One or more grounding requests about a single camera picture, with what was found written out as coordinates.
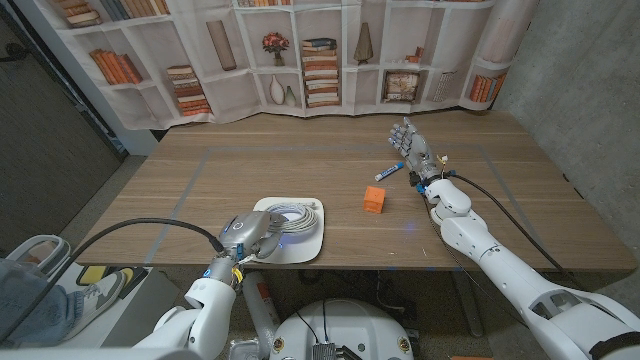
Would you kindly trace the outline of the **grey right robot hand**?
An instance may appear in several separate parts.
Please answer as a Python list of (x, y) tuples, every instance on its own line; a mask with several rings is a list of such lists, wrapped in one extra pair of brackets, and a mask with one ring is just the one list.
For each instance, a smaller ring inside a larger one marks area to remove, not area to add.
[(403, 118), (404, 124), (394, 124), (390, 130), (389, 143), (405, 159), (405, 165), (410, 172), (414, 172), (413, 180), (428, 186), (441, 177), (437, 169), (435, 155), (408, 117)]

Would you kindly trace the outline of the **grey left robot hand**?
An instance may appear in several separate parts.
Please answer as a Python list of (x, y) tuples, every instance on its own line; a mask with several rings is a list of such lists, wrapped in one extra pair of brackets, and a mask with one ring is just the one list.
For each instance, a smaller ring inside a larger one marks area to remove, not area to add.
[(286, 221), (283, 215), (268, 211), (239, 214), (225, 224), (218, 239), (238, 260), (250, 255), (264, 259), (277, 248)]

